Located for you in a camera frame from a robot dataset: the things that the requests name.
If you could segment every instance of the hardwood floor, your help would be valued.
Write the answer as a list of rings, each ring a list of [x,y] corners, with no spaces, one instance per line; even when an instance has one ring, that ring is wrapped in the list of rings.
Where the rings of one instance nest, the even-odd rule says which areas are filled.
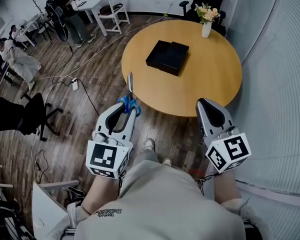
[[[122,32],[127,33],[160,19],[159,16],[132,15],[131,24],[122,24]],[[111,20],[104,22],[105,27],[112,25]],[[109,33],[104,37],[96,23],[88,25],[92,33],[97,33],[97,38],[90,44],[85,43],[80,49],[75,48],[73,57],[69,63],[60,70],[57,75],[64,76],[86,62],[96,52],[110,44],[120,35]],[[94,103],[101,114],[104,110],[115,104],[119,97],[126,94],[126,83],[121,71],[121,57],[129,40],[138,32],[136,30],[125,35],[110,47],[103,50],[80,70],[71,75],[81,79]],[[71,52],[65,42],[61,42],[56,34],[52,35],[52,41],[45,41],[41,36],[36,36],[38,45],[29,47],[26,52],[35,57],[42,64],[42,69],[37,78],[53,76],[55,72],[70,58]],[[16,84],[13,87],[4,81],[0,88],[0,96],[10,102],[26,105],[27,100],[20,100],[22,91],[27,88],[26,83],[14,77]],[[52,79],[43,79],[36,82],[35,87],[29,93],[33,96],[42,93],[45,100],[53,84]],[[52,108],[62,108],[63,113],[57,113],[50,122],[54,122],[54,128],[60,131],[60,136],[53,135],[47,128],[44,130],[46,142],[39,141],[34,135],[24,136],[18,131],[0,132],[0,164],[3,169],[0,175],[2,183],[13,184],[14,188],[7,192],[8,198],[16,198],[24,213],[26,225],[32,231],[31,219],[31,195],[34,181],[34,170],[31,160],[31,147],[33,156],[41,149],[48,162],[48,169],[41,182],[59,182],[68,180],[80,180],[79,188],[88,192],[94,176],[85,166],[85,157],[88,140],[98,120],[98,116],[92,107],[84,88],[79,83],[79,90],[74,92],[72,86],[66,87],[57,84],[51,91],[48,102]],[[184,171],[194,173],[195,170],[205,172],[206,163],[198,148],[200,142],[199,127],[196,118],[171,116],[155,111],[140,100],[137,103],[141,107],[141,115],[135,121],[132,142],[134,144],[133,155],[137,155],[144,145],[146,138],[155,140],[156,151],[161,158],[169,155],[175,166]],[[43,154],[39,154],[37,161],[42,170],[47,167]],[[41,172],[35,169],[36,180],[41,178]],[[64,191],[52,192],[60,203],[64,203],[67,194]]]

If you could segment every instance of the shoe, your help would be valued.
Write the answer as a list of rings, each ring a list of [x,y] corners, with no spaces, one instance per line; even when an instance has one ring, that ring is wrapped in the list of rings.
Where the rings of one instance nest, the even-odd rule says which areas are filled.
[[[96,34],[92,34],[92,35],[91,35],[91,38],[88,40],[88,44],[90,44],[93,40],[95,40],[96,37],[97,37]]]
[[[144,149],[155,151],[155,141],[152,138],[147,138],[145,141]]]
[[[81,48],[81,46],[83,45],[84,42],[85,42],[85,40],[82,40],[81,43],[78,43],[78,44],[76,45],[76,47]]]
[[[31,83],[28,85],[29,91],[35,86],[35,84],[36,84],[35,81],[31,81]]]
[[[165,157],[164,159],[163,159],[163,161],[162,161],[162,164],[163,165],[166,165],[166,166],[172,166],[172,160],[171,160],[171,158],[170,157]]]

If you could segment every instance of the woman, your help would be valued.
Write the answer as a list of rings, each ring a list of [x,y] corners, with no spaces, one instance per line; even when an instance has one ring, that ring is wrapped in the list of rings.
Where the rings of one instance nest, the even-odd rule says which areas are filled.
[[[35,58],[26,55],[20,48],[15,47],[12,40],[3,41],[0,38],[0,55],[26,81],[31,90],[35,85],[33,79],[41,69],[41,64]]]

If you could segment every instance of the black shirt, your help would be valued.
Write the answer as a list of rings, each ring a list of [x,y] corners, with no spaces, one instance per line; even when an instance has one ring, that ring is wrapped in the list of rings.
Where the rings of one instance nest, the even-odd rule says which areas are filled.
[[[53,0],[53,2],[63,10],[65,17],[71,17],[76,14],[71,4],[66,5],[69,0]]]

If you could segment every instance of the vase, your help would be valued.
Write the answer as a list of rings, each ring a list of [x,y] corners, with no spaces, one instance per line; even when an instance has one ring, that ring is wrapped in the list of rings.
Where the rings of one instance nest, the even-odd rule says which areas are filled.
[[[204,38],[207,38],[210,35],[211,24],[211,22],[206,22],[202,25],[202,36]]]

